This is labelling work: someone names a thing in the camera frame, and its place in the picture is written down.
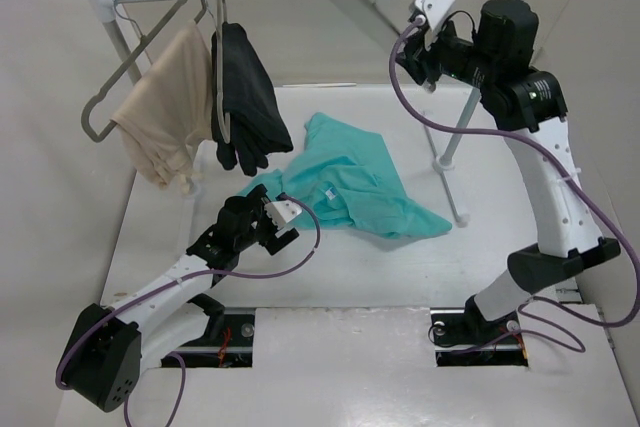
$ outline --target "white table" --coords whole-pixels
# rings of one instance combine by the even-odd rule
[[[432,96],[407,90],[427,115],[447,124],[456,121],[467,95],[452,87]],[[379,132],[408,195],[452,219],[440,177],[431,168],[426,134],[388,87],[277,93],[296,152],[304,145],[304,122],[317,111]],[[472,125],[494,126],[481,109]],[[215,222],[224,200],[246,185],[239,169],[222,170],[214,149],[201,149],[205,180],[192,220],[193,201],[136,179],[103,303],[133,293],[164,272],[189,238]],[[272,156],[270,167],[284,168],[293,155]],[[526,339],[529,369],[435,367],[426,339],[428,310],[420,307],[463,305],[505,269],[509,253],[536,240],[524,185],[502,141],[465,138],[456,162],[467,186],[469,226],[422,241],[326,231],[312,262],[295,274],[269,281],[228,278],[217,285],[210,295],[226,306],[268,308],[257,314],[254,367],[191,369],[174,425],[636,425],[604,332],[543,306],[536,308],[581,336],[586,354]],[[302,232],[275,257],[254,247],[241,255],[238,270],[285,269],[308,252],[313,235]],[[380,309],[357,309],[363,307]],[[593,307],[580,308],[596,315]],[[137,426],[164,425],[178,379],[172,369],[145,375],[132,401]],[[124,423],[120,410],[105,415],[66,393],[57,425]]]

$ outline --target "clothing tag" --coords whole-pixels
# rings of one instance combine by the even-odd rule
[[[329,200],[333,200],[336,198],[336,191],[333,190],[333,187],[327,190],[324,194],[327,196]]]

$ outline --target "clothing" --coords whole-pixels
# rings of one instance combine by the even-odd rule
[[[432,237],[451,223],[409,199],[380,134],[315,114],[306,124],[305,150],[284,172],[256,177],[240,195],[264,184],[309,205],[322,228],[351,226],[385,238]],[[304,213],[294,225],[312,229]]]
[[[216,98],[217,34],[211,39],[213,98]],[[226,170],[238,161],[246,175],[269,164],[272,152],[291,152],[293,144],[278,111],[273,84],[240,24],[222,24],[223,111],[230,114],[231,142],[225,144],[215,112],[211,116],[217,158]]]
[[[211,55],[191,21],[112,117],[135,168],[160,188],[191,176],[198,146],[212,140],[211,74]]]

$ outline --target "black garment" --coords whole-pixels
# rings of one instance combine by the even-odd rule
[[[267,154],[291,152],[293,144],[284,125],[271,79],[240,24],[222,24],[223,110],[231,118],[231,143],[225,144],[216,110],[217,36],[211,39],[213,109],[211,131],[218,143],[217,157],[225,170],[235,167],[236,152],[246,175],[266,168]]]

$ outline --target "beige cloth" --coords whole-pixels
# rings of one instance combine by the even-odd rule
[[[212,140],[211,78],[211,54],[191,21],[112,117],[135,168],[161,189],[193,175],[198,146]]]

